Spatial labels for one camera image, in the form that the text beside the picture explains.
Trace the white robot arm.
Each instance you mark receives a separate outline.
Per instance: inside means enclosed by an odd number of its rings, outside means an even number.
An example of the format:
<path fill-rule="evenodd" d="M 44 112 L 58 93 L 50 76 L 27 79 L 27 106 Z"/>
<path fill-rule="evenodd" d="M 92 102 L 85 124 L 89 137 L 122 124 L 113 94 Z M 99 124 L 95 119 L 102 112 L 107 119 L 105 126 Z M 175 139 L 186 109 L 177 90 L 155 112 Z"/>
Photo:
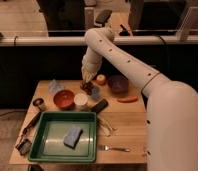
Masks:
<path fill-rule="evenodd" d="M 113 40 L 110 28 L 86 31 L 83 80 L 91 81 L 107 59 L 148 98 L 148 171 L 198 171 L 198 93 L 121 50 Z"/>

